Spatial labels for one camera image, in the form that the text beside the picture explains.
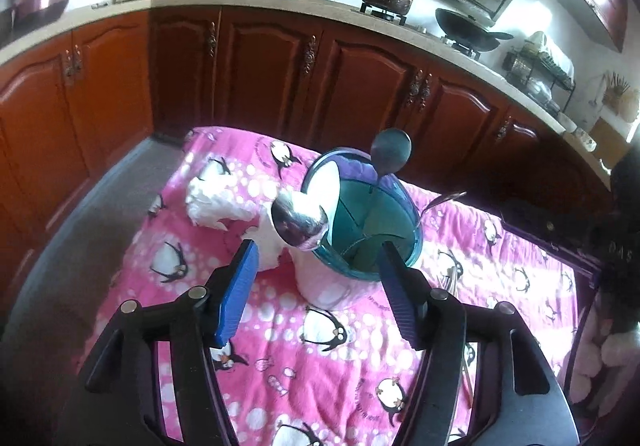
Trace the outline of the white gloved right hand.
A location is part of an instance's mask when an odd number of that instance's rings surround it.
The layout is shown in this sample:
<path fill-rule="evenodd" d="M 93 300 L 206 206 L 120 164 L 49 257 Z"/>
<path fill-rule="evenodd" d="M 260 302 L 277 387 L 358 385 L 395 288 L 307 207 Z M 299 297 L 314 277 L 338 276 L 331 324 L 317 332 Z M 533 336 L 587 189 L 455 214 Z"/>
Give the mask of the white gloved right hand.
<path fill-rule="evenodd" d="M 599 418 L 612 412 L 639 368 L 639 324 L 613 332 L 613 319 L 593 307 L 586 318 L 570 376 L 570 402 L 585 403 Z"/>

